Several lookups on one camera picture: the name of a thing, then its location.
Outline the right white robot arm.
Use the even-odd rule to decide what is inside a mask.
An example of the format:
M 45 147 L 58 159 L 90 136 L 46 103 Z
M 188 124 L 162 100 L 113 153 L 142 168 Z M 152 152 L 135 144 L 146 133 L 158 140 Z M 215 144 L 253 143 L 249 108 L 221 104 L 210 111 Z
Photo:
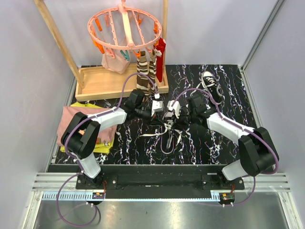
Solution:
M 279 167 L 279 155 L 267 129 L 242 125 L 219 112 L 216 108 L 207 109 L 200 96 L 188 99 L 188 108 L 182 112 L 177 99 L 169 106 L 181 124 L 197 124 L 217 132 L 238 146 L 239 160 L 224 166 L 216 177 L 218 187 L 229 188 L 234 179 L 244 176 L 255 177 L 268 174 L 267 169 Z

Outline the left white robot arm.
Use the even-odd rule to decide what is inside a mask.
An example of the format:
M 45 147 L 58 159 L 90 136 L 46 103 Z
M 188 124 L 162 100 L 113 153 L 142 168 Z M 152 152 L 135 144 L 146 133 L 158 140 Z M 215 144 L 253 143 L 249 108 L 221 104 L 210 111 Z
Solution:
M 76 159 L 81 172 L 87 176 L 86 183 L 93 189 L 99 188 L 103 177 L 99 175 L 101 168 L 95 160 L 93 150 L 98 134 L 114 125 L 120 125 L 135 117 L 151 120 L 157 111 L 163 109 L 161 101 L 153 100 L 152 108 L 145 110 L 142 101 L 145 95 L 134 89 L 127 100 L 107 111 L 85 115 L 76 113 L 61 137 L 66 153 Z

